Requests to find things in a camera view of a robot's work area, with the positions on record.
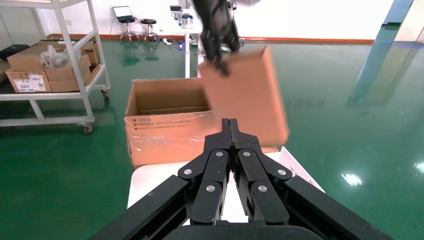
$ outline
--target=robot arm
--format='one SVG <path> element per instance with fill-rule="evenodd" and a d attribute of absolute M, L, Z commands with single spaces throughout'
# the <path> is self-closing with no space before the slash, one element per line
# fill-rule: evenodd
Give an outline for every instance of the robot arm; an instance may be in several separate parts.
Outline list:
<path fill-rule="evenodd" d="M 231 53 L 240 50 L 240 38 L 236 22 L 231 17 L 231 10 L 235 7 L 227 0 L 192 0 L 194 8 L 203 23 L 201 41 L 206 59 L 211 61 L 224 75 L 230 74 L 226 64 L 222 61 L 221 44 L 228 45 Z"/>

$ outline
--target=black stool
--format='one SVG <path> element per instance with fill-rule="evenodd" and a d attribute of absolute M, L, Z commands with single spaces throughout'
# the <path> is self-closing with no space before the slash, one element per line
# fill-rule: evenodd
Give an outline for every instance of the black stool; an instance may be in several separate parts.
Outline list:
<path fill-rule="evenodd" d="M 122 41 L 122 39 L 124 39 L 125 37 L 128 37 L 128 40 L 130 43 L 133 42 L 132 38 L 136 37 L 138 41 L 140 41 L 139 36 L 137 36 L 137 34 L 133 31 L 130 31 L 130 26 L 128 24 L 130 23 L 134 23 L 136 21 L 136 17 L 130 18 L 130 19 L 119 19 L 118 21 L 122 24 L 126 24 L 126 32 L 123 32 L 122 35 L 120 36 L 120 40 Z"/>
<path fill-rule="evenodd" d="M 153 25 L 156 24 L 156 20 L 145 18 L 142 19 L 140 22 L 141 24 L 147 24 L 147 32 L 143 33 L 142 35 L 143 40 L 146 41 L 146 39 L 148 39 L 149 41 L 151 41 L 153 37 L 153 39 L 158 42 L 159 36 L 153 32 Z"/>

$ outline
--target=printed label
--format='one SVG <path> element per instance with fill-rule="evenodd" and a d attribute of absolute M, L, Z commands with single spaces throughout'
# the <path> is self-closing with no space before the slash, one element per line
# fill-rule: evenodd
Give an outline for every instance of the printed label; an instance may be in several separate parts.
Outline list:
<path fill-rule="evenodd" d="M 29 79 L 14 80 L 17 90 L 20 93 L 35 93 L 45 92 L 46 86 L 44 85 L 43 76 L 41 74 L 29 74 Z"/>

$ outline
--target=white wall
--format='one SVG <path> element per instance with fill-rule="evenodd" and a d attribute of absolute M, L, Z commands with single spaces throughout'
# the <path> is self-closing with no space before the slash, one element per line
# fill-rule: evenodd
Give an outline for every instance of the white wall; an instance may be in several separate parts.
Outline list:
<path fill-rule="evenodd" d="M 0 50 L 5 49 L 12 45 L 12 40 L 9 37 L 8 30 L 6 29 L 5 24 L 0 18 Z"/>
<path fill-rule="evenodd" d="M 415 42 L 424 27 L 424 0 L 414 0 L 405 17 L 395 41 Z"/>
<path fill-rule="evenodd" d="M 254 5 L 238 4 L 235 19 L 242 37 L 375 39 L 393 0 L 261 0 Z M 158 21 L 155 31 L 173 24 L 169 5 L 178 0 L 93 0 L 100 34 L 109 34 L 115 18 L 112 7 L 130 6 L 135 17 Z M 71 34 L 91 31 L 89 11 L 85 2 L 64 9 Z M 46 34 L 60 33 L 55 14 L 50 9 L 38 13 Z M 139 23 L 131 30 L 142 32 Z M 112 34 L 121 28 L 114 23 Z"/>
<path fill-rule="evenodd" d="M 43 38 L 31 8 L 2 6 L 0 15 L 13 44 L 31 46 Z"/>

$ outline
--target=white paper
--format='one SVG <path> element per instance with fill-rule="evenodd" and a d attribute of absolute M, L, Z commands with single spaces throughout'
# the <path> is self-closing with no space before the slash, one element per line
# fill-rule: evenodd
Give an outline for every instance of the white paper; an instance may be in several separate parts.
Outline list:
<path fill-rule="evenodd" d="M 65 44 L 65 41 L 58 41 L 57 44 Z"/>
<path fill-rule="evenodd" d="M 14 80 L 16 87 L 20 93 L 35 93 L 45 92 L 46 86 L 44 85 L 43 75 L 29 74 L 29 79 Z"/>
<path fill-rule="evenodd" d="M 290 154 L 290 152 L 285 148 L 281 148 L 280 157 L 278 162 L 284 167 L 288 168 L 294 176 L 300 176 L 317 189 L 325 193 L 324 189 L 309 175 L 309 173 L 302 167 L 302 165 Z"/>

